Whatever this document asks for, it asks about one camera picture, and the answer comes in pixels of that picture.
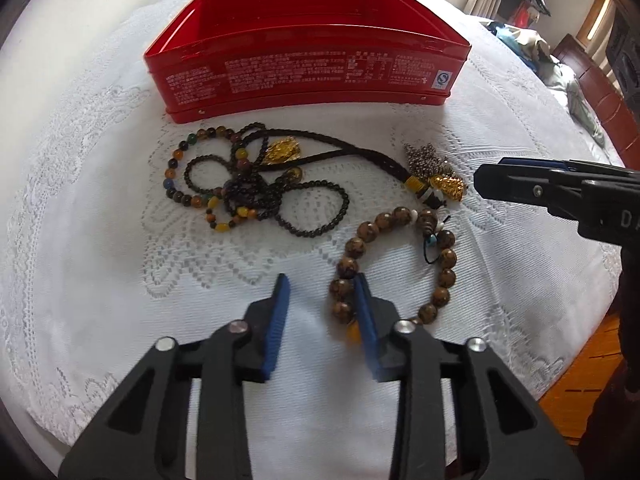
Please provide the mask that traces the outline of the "dark wooden headboard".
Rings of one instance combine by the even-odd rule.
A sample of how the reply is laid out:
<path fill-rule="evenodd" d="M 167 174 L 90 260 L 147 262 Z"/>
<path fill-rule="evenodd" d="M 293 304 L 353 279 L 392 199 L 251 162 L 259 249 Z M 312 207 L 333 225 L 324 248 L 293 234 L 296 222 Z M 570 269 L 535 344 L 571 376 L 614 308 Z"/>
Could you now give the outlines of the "dark wooden headboard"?
<path fill-rule="evenodd" d="M 580 43 L 567 34 L 553 55 L 574 70 L 586 100 L 596 112 L 626 167 L 639 169 L 639 124 L 603 70 Z"/>

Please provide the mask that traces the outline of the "pile of clothes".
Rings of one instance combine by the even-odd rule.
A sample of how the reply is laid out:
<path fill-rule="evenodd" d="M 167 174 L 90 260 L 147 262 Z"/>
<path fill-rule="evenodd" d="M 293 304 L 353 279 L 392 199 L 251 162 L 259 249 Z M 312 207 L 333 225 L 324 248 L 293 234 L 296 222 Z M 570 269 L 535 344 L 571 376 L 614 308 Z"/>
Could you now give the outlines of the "pile of clothes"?
<path fill-rule="evenodd" d="M 536 30 L 522 29 L 489 18 L 477 21 L 505 44 L 554 94 L 576 124 L 604 150 L 605 130 L 589 104 L 575 71 L 552 53 Z"/>

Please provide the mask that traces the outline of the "white lace bedspread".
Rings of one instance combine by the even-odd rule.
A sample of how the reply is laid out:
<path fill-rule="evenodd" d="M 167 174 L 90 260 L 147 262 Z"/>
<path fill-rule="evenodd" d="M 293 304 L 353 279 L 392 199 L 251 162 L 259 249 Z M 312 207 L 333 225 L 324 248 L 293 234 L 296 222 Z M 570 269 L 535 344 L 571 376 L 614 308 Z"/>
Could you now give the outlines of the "white lace bedspread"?
<path fill-rule="evenodd" d="M 273 378 L 246 388 L 258 479 L 384 479 L 397 388 L 375 382 L 329 312 L 329 284 L 359 223 L 409 192 L 353 157 L 308 169 L 346 188 L 332 232 L 273 222 L 215 233 L 165 195 L 189 127 L 166 114 L 144 51 L 191 0 L 32 0 L 1 50 L 1 385 L 57 465 L 154 341 L 209 336 L 291 281 Z M 432 144 L 462 177 L 506 156 L 592 159 L 544 84 L 475 19 L 418 0 L 471 44 L 441 107 L 330 104 L 224 118 L 306 129 L 402 159 Z"/>

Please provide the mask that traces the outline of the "red tin box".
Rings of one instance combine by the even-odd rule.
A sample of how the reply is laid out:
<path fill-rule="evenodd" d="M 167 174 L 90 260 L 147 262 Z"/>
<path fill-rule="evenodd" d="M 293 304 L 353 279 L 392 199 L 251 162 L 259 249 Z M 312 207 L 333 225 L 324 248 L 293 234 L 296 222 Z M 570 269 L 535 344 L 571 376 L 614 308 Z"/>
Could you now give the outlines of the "red tin box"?
<path fill-rule="evenodd" d="M 306 104 L 440 105 L 470 51 L 416 0 L 192 0 L 144 62 L 185 124 Z"/>

